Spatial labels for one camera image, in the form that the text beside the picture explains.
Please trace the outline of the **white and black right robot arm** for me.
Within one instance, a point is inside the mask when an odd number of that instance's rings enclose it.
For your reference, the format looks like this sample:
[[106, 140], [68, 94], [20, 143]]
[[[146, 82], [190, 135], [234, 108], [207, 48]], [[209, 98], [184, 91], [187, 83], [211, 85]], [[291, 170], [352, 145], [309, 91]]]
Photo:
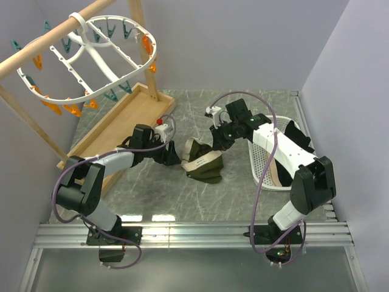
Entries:
[[213, 119], [213, 149], [226, 151], [235, 140], [247, 139], [272, 155], [292, 178], [288, 203], [269, 219], [268, 236], [281, 243], [288, 238], [291, 226], [336, 196], [332, 162], [326, 156], [316, 157], [283, 134], [274, 118], [252, 114], [243, 99], [225, 108], [229, 122], [221, 119], [222, 108], [210, 106], [205, 110]]

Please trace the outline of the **olive green underwear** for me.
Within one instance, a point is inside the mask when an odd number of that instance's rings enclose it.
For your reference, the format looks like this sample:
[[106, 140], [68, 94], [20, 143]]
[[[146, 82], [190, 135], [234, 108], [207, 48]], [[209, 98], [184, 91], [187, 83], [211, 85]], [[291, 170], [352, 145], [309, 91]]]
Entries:
[[189, 137], [182, 152], [181, 167], [191, 179], [208, 184], [220, 183], [224, 168], [222, 152], [195, 137]]

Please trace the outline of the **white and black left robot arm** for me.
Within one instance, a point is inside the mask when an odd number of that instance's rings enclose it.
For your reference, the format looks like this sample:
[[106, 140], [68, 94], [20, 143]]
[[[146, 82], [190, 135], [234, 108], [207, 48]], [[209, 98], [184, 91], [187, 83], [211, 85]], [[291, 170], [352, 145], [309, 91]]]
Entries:
[[137, 124], [132, 135], [114, 150], [88, 158], [71, 156], [52, 194], [53, 207], [76, 212], [89, 224], [93, 236], [107, 244], [117, 244], [124, 238], [122, 220], [101, 201], [103, 181], [119, 171], [135, 167], [145, 158], [165, 166], [178, 165], [173, 137], [174, 125], [163, 123], [156, 128]]

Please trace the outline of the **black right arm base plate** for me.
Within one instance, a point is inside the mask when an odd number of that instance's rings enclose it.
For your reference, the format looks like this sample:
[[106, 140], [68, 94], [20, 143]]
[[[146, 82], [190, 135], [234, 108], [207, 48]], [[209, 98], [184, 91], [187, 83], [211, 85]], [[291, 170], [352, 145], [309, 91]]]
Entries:
[[[276, 227], [270, 225], [255, 225], [253, 229], [253, 242], [257, 245], [271, 245], [278, 240], [285, 231], [280, 231]], [[300, 226], [293, 228], [285, 238], [280, 241], [280, 244], [300, 244], [303, 241], [302, 231]]]

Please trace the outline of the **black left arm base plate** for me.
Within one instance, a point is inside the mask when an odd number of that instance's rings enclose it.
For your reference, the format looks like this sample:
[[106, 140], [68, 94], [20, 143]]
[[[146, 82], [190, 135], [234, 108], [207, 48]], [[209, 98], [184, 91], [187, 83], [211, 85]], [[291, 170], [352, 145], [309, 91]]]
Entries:
[[142, 227], [124, 226], [114, 232], [101, 231], [98, 228], [89, 228], [86, 239], [87, 246], [128, 245], [128, 241], [140, 244]]

